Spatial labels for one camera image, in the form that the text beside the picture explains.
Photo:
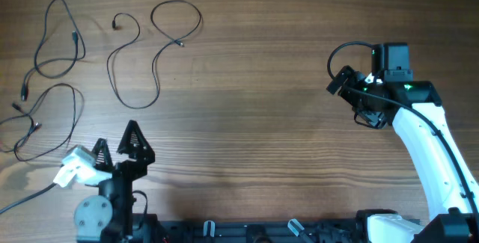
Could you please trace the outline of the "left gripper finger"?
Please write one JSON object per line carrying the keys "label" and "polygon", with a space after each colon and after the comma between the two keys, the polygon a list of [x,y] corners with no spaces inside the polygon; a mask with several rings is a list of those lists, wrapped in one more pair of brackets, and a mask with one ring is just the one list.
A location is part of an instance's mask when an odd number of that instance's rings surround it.
{"label": "left gripper finger", "polygon": [[155,152],[143,136],[139,124],[135,120],[130,120],[126,125],[117,153],[127,154],[130,159],[136,161],[155,160]]}
{"label": "left gripper finger", "polygon": [[95,157],[95,169],[103,172],[112,172],[114,170],[114,165],[106,139],[99,138],[91,152]]}

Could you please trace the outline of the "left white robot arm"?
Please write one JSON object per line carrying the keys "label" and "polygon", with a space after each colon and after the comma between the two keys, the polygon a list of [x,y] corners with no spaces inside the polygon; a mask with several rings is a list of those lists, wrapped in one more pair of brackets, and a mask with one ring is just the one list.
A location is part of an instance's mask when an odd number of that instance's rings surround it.
{"label": "left white robot arm", "polygon": [[113,163],[107,141],[97,140],[89,152],[95,172],[106,176],[92,184],[98,194],[85,198],[74,213],[77,242],[155,242],[157,217],[149,215],[147,208],[134,213],[135,191],[132,184],[147,175],[147,166],[155,162],[155,152],[143,136],[138,123],[130,120],[117,149],[128,159]]}

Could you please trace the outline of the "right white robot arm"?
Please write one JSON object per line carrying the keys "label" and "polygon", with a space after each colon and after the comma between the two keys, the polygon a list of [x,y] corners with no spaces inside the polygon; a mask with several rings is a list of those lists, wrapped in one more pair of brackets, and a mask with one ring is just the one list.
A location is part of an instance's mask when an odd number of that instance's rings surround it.
{"label": "right white robot arm", "polygon": [[406,43],[369,44],[371,72],[346,65],[326,88],[352,107],[356,124],[393,127],[424,190],[430,221],[421,226],[395,211],[358,212],[363,242],[477,242],[478,182],[452,138],[442,100],[430,81],[416,81]]}

